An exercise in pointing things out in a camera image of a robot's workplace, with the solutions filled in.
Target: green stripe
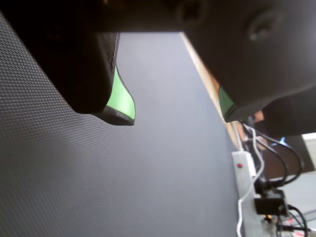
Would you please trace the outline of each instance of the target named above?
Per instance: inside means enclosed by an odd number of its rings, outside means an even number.
[[[107,106],[125,114],[131,119],[135,119],[135,104],[133,98],[122,84],[116,67],[112,93]]]
[[[233,101],[222,87],[219,88],[219,105],[221,106],[224,118],[227,115],[227,112],[234,106]]]

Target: black mesh fabric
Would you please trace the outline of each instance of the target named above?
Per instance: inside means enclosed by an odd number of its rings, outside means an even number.
[[[133,127],[71,110],[0,16],[0,236],[234,236],[234,149],[179,34],[122,34]]]

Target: white power strip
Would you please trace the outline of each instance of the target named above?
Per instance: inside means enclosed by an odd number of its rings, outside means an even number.
[[[256,175],[256,169],[252,156],[249,152],[233,152],[232,156],[236,174],[237,189],[239,197],[242,197],[249,189],[251,180]],[[254,198],[255,190],[253,188],[248,197],[242,203],[244,237],[266,236],[263,233],[261,216],[256,213]]]

